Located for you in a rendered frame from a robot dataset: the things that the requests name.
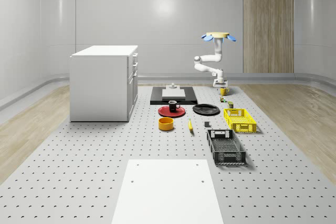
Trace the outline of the black plate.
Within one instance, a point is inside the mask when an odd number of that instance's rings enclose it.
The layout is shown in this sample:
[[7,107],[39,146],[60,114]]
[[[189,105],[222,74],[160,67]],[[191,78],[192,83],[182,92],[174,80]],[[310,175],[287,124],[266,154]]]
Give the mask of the black plate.
[[211,104],[197,104],[193,106],[193,111],[199,115],[212,116],[220,114],[220,109]]

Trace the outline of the drone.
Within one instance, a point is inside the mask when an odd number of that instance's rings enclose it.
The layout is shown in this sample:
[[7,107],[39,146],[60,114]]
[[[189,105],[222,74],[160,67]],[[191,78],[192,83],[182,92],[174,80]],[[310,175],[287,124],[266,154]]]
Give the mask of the drone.
[[206,34],[202,35],[201,38],[204,41],[211,41],[214,38],[227,38],[231,41],[236,41],[236,38],[231,36],[229,33],[224,32],[207,32]]

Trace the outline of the yellow basket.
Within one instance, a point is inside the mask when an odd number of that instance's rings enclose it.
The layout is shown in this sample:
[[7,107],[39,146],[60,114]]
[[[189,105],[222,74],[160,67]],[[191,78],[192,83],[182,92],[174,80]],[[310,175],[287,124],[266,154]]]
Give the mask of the yellow basket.
[[246,109],[224,109],[224,119],[235,132],[256,132],[256,121]]

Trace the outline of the red plate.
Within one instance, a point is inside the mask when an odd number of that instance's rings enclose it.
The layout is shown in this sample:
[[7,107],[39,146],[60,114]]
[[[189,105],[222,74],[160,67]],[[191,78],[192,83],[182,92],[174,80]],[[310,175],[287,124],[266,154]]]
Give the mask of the red plate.
[[171,112],[169,106],[163,106],[158,109],[158,113],[163,117],[177,118],[185,114],[185,109],[183,107],[177,108],[176,111]]

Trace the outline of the yellow bowl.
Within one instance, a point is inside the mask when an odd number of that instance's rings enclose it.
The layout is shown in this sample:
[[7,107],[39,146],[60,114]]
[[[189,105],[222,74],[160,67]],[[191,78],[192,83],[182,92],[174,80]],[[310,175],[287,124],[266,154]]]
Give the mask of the yellow bowl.
[[162,131],[170,131],[174,128],[174,120],[170,117],[162,117],[159,119],[159,129]]

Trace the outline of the dark grey basket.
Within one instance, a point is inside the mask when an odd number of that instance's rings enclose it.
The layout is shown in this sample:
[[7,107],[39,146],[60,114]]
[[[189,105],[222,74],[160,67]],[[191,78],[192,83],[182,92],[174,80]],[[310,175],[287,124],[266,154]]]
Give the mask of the dark grey basket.
[[207,130],[207,140],[216,163],[246,163],[246,150],[233,130]]

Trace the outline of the white cabinet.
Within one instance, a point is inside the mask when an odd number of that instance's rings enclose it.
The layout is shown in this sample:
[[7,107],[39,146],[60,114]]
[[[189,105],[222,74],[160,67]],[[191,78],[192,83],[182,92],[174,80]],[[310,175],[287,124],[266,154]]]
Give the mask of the white cabinet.
[[70,57],[70,120],[127,122],[138,98],[138,46],[91,46]]

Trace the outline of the white board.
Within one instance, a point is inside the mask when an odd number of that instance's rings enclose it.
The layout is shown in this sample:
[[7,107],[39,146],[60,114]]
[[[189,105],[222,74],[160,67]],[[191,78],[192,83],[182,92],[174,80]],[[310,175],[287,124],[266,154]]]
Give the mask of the white board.
[[129,160],[112,224],[223,224],[207,160]]

